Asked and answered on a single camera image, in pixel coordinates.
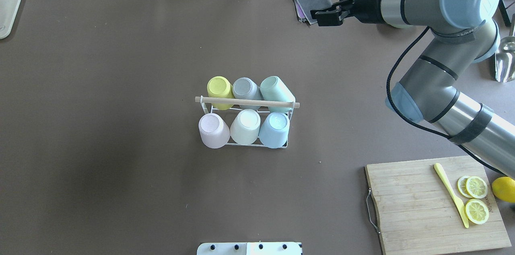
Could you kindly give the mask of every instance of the knife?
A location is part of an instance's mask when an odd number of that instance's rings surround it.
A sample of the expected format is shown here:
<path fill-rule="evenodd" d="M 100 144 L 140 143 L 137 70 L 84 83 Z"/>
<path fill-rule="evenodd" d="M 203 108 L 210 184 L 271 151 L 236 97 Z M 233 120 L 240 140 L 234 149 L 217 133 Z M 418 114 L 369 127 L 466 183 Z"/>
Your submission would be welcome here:
<path fill-rule="evenodd" d="M 451 198 L 456 205 L 456 208 L 458 208 L 459 216 L 461 217 L 461 220 L 463 221 L 463 225 L 465 228 L 469 227 L 469 218 L 467 218 L 467 215 L 465 215 L 465 205 L 463 204 L 463 201 L 456 196 L 454 193 L 454 190 L 451 187 L 451 183 L 449 182 L 449 178 L 447 178 L 447 174 L 445 174 L 445 171 L 443 170 L 442 165 L 439 163 L 435 163 L 434 165 L 436 173 L 442 180 L 443 184 L 445 185 L 445 188 L 447 191 L 449 191 L 449 194 L 451 194 Z"/>

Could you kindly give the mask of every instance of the brown tabletop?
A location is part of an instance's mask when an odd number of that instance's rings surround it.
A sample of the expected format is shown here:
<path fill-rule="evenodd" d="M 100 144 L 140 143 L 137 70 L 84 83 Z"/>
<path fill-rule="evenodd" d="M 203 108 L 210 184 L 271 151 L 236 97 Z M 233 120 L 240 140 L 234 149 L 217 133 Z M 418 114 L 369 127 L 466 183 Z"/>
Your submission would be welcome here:
<path fill-rule="evenodd" d="M 308 27 L 292 0 L 22 0 L 0 40 L 0 253 L 297 241 L 306 255 L 379 254 L 364 166 L 463 154 L 384 104 L 390 68 L 422 30 Z M 457 87 L 513 122 L 515 82 L 490 65 Z M 287 149 L 202 144 L 194 97 L 217 75 L 283 79 L 301 103 Z"/>

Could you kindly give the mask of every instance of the lemon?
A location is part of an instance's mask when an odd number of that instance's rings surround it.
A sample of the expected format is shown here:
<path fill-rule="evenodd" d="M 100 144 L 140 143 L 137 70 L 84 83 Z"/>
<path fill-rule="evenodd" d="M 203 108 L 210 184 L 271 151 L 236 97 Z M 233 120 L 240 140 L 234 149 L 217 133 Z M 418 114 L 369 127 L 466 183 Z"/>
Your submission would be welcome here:
<path fill-rule="evenodd" d="M 482 199 L 486 197 L 488 188 L 486 182 L 480 177 L 471 176 L 465 181 L 465 189 L 473 198 Z"/>
<path fill-rule="evenodd" d="M 515 180 L 510 177 L 500 177 L 492 183 L 493 194 L 500 200 L 515 203 Z"/>
<path fill-rule="evenodd" d="M 460 194 L 462 194 L 466 198 L 472 198 L 472 196 L 469 195 L 469 193 L 465 187 L 465 183 L 467 182 L 468 178 L 469 178 L 469 176 L 462 176 L 461 178 L 458 179 L 458 191 L 460 192 Z"/>
<path fill-rule="evenodd" d="M 488 207 L 478 199 L 470 199 L 465 204 L 465 214 L 475 224 L 484 224 L 490 216 Z"/>

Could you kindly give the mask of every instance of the gray cloth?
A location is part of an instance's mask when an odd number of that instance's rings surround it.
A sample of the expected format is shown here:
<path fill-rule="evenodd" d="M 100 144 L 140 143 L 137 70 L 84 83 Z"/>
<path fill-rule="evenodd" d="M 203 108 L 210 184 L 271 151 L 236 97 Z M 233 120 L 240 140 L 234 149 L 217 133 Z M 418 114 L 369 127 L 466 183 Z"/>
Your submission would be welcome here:
<path fill-rule="evenodd" d="M 310 25 L 317 22 L 317 20 L 314 20 L 311 18 L 311 13 L 309 11 L 311 10 L 320 10 L 324 8 L 329 8 L 331 4 L 331 0 L 295 0 L 297 4 L 300 6 L 300 9 L 306 16 L 307 21 Z"/>

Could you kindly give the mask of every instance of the cutting board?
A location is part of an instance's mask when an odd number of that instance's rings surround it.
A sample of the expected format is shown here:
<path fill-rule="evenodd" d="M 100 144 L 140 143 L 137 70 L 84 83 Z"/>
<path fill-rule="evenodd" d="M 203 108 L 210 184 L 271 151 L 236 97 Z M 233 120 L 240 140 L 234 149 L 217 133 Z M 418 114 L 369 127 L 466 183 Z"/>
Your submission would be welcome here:
<path fill-rule="evenodd" d="M 488 184 L 482 199 L 490 211 L 484 224 L 466 229 L 449 192 L 433 168 L 441 163 L 456 195 L 461 176 L 478 176 Z M 504 222 L 484 167 L 470 156 L 433 158 L 366 166 L 384 255 L 448 254 L 510 247 Z"/>

